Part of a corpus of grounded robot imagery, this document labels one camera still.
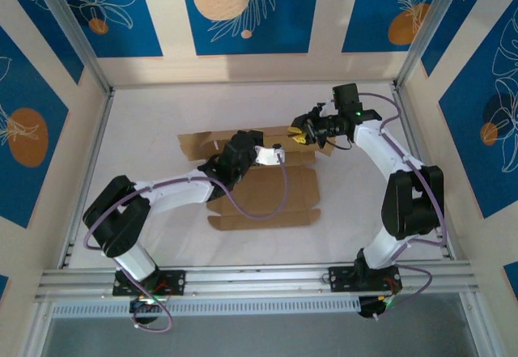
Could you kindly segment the brown cardboard paper box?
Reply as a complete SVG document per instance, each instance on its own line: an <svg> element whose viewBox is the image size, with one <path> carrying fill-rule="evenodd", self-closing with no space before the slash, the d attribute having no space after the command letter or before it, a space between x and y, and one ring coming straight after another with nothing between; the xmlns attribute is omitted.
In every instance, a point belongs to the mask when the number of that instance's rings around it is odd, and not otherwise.
<svg viewBox="0 0 518 357"><path fill-rule="evenodd" d="M312 167L318 146L298 144L288 136L286 126L265 127L260 131L266 147L279 144L286 152L288 191L284 191L284 176L279 166L257 166L250 168L231 194L238 205L252 215L270 214L280 205L282 209L270 219L250 219L232 205L228 196L223 196L206 204L213 212L208 222L216 230L303 227L315 223L321 215L316 207L320 201L317 174Z"/></svg>

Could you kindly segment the blue poster large beige circle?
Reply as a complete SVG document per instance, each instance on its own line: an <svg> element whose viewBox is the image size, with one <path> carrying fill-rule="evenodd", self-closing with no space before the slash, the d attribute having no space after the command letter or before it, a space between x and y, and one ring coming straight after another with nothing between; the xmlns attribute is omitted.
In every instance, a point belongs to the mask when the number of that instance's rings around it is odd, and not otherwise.
<svg viewBox="0 0 518 357"><path fill-rule="evenodd" d="M307 53L316 0L185 0L198 56Z"/></svg>

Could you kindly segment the blue feather poster orange circle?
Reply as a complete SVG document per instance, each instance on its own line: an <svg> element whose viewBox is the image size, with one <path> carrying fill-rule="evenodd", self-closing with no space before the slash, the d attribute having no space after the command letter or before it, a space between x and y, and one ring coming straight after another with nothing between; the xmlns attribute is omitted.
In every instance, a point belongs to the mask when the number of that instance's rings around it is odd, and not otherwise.
<svg viewBox="0 0 518 357"><path fill-rule="evenodd" d="M343 53L406 51L433 0L355 0Z"/></svg>

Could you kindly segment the blue leaf poster small orange circle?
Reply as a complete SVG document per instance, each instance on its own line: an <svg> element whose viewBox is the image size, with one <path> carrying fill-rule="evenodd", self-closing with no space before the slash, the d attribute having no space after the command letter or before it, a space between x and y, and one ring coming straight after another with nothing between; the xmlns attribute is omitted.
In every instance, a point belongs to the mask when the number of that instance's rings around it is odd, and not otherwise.
<svg viewBox="0 0 518 357"><path fill-rule="evenodd" d="M499 17L439 106L482 216L518 201L518 0Z"/></svg>

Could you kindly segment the blue floral poster small orange dot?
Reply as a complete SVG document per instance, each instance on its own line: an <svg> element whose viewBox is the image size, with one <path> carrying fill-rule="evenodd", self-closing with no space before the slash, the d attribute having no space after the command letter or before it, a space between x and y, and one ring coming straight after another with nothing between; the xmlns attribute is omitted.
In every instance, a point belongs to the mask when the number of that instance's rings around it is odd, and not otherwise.
<svg viewBox="0 0 518 357"><path fill-rule="evenodd" d="M97 57L163 55L146 0L66 0Z"/></svg>

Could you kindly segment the black controller module with LED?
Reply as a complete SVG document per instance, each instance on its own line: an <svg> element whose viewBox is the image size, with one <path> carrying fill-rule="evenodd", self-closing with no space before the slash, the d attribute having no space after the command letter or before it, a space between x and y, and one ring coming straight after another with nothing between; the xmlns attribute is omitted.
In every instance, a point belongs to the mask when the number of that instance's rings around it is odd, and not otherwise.
<svg viewBox="0 0 518 357"><path fill-rule="evenodd" d="M366 319L378 320L394 309L400 302L395 295L360 296L359 315Z"/></svg>
<svg viewBox="0 0 518 357"><path fill-rule="evenodd" d="M129 314L136 328L147 327L157 321L161 312L153 300L136 298L129 302Z"/></svg>

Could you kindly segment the blue poster orange oval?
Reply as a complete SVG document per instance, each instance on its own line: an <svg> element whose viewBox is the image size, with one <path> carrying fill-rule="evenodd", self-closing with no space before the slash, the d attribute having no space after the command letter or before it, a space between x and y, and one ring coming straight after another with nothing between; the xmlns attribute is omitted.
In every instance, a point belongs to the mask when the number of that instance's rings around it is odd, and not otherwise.
<svg viewBox="0 0 518 357"><path fill-rule="evenodd" d="M0 217L29 226L68 112L0 27Z"/></svg>

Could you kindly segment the aluminium table side rail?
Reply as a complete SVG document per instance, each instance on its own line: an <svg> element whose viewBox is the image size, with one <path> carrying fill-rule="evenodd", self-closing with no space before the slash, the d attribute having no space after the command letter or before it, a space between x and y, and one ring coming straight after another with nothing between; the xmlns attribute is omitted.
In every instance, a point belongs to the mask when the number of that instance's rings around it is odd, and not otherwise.
<svg viewBox="0 0 518 357"><path fill-rule="evenodd" d="M408 143L410 152L413 156L420 159L426 165L432 165L430 154L428 153L422 132L418 127L418 122L414 115L414 110L410 107L411 105L409 102L407 102L405 95L402 94L400 89L397 87L396 82L392 81L390 84L390 89L395 103L401 110L401 126L405 133L405 138ZM444 238L441 227L435 229L435 238ZM452 239L448 231L446 244L441 249L441 253L444 257L450 260L457 260L459 258L456 253L455 245L452 244Z"/></svg>
<svg viewBox="0 0 518 357"><path fill-rule="evenodd" d="M66 268L68 266L69 249L74 247L74 242L76 240L81 225L83 210L86 205L88 191L91 186L91 181L94 175L96 162L98 160L100 148L104 138L104 133L113 106L115 91L116 89L114 87L109 88L100 119L96 125L95 137L93 139L93 143L91 145L91 149L88 155L87 167L83 175L83 181L80 187L79 196L76 202L76 206L74 208L74 213L72 214L68 224L68 229L62 244L60 256L57 260L58 270Z"/></svg>

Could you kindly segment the aluminium front frame rail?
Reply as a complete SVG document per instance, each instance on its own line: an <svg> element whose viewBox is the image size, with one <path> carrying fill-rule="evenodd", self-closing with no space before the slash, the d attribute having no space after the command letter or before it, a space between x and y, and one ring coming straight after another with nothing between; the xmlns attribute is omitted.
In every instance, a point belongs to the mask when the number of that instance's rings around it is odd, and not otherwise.
<svg viewBox="0 0 518 357"><path fill-rule="evenodd" d="M185 266L186 299L277 298L330 295L323 275L332 264L276 266ZM468 261L404 261L398 265L404 294L423 287L426 293L478 292ZM43 272L36 289L37 302L113 300L115 270L60 269Z"/></svg>

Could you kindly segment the aluminium frame post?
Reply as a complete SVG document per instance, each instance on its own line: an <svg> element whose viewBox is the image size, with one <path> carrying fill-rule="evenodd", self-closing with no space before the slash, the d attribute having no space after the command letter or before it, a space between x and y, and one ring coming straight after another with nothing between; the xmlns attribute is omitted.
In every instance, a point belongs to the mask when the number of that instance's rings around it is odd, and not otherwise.
<svg viewBox="0 0 518 357"><path fill-rule="evenodd" d="M396 92L401 92L410 79L414 68L420 62L422 55L430 44L431 39L435 35L452 2L453 0L432 1L425 19L414 38L414 42L410 45L403 65L401 66L397 77L394 79L393 84Z"/></svg>
<svg viewBox="0 0 518 357"><path fill-rule="evenodd" d="M74 14L66 0L44 1L79 59L90 71L94 81L104 93L110 96L113 88L100 67L93 48L80 27L79 22L74 17Z"/></svg>

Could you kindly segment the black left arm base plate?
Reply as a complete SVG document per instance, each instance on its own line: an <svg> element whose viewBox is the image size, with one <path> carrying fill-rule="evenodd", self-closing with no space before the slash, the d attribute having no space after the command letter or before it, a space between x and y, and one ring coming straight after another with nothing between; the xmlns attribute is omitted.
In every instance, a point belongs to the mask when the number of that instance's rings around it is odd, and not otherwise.
<svg viewBox="0 0 518 357"><path fill-rule="evenodd" d="M151 275L139 282L149 293L158 297L182 296L185 289L184 270L156 269ZM143 292L132 283L122 270L117 270L113 284L113 296L140 296Z"/></svg>

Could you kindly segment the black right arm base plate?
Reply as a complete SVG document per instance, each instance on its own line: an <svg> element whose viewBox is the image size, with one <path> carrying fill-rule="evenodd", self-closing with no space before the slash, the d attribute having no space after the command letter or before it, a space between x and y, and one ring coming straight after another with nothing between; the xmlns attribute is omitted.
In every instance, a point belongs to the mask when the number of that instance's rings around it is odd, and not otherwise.
<svg viewBox="0 0 518 357"><path fill-rule="evenodd" d="M373 270L358 266L329 267L331 292L397 293L402 289L401 276L396 266Z"/></svg>

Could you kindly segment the aluminium frame leg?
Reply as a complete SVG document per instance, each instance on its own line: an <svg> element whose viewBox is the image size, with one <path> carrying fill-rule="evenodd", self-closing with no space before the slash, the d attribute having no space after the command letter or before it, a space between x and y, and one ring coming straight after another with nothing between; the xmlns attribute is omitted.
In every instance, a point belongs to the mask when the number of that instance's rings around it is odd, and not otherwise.
<svg viewBox="0 0 518 357"><path fill-rule="evenodd" d="M49 327L53 319L55 303L36 301L31 306L28 323L23 328L21 342L15 357L41 357Z"/></svg>
<svg viewBox="0 0 518 357"><path fill-rule="evenodd" d="M459 297L478 357L505 357L490 313L480 292L460 292Z"/></svg>

